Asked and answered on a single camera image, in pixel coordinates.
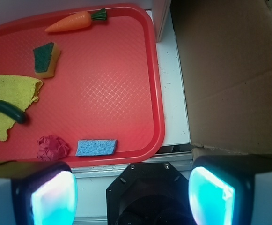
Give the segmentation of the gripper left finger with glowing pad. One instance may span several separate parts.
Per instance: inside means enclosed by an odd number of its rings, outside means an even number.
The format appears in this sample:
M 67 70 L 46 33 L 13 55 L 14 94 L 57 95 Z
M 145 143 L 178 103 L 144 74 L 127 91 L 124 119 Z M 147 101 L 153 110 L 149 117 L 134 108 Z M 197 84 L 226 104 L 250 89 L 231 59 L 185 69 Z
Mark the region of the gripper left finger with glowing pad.
M 0 161 L 0 225 L 71 225 L 76 207 L 67 163 Z

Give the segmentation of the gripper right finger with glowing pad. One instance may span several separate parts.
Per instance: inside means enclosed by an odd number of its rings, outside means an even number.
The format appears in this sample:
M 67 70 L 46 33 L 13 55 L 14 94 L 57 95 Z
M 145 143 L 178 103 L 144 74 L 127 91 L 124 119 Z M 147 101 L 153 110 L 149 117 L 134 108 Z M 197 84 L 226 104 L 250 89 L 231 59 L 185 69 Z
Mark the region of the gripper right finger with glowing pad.
M 198 225 L 272 225 L 272 154 L 200 156 L 188 196 Z

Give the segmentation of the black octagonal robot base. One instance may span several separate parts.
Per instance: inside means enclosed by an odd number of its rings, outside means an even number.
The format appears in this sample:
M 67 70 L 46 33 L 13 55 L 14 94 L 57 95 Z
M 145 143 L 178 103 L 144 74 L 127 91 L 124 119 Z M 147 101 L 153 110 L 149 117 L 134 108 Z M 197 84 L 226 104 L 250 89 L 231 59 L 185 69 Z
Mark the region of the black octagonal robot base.
M 171 163 L 129 164 L 106 189 L 109 225 L 194 225 L 189 181 Z

